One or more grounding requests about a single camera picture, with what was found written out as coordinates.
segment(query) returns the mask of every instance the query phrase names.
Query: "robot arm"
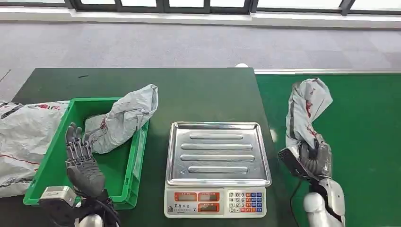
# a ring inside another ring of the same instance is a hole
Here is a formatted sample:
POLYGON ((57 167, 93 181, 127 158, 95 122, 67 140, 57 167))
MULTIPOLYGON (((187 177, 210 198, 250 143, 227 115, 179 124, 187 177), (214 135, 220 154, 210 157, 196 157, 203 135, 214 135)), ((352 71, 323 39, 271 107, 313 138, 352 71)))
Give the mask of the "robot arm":
POLYGON ((74 123, 66 132, 67 176, 73 185, 47 187, 39 205, 59 226, 117 227, 121 226, 113 202, 105 186, 105 176, 92 156, 87 137, 74 123))
POLYGON ((325 178, 311 188, 314 192, 304 197, 310 227, 344 227, 345 202, 341 186, 325 178))
POLYGON ((316 149, 305 142, 279 152, 292 175, 310 183, 304 197, 304 209, 311 227, 344 227, 345 201, 341 186, 331 178, 331 149, 321 135, 316 136, 316 149))

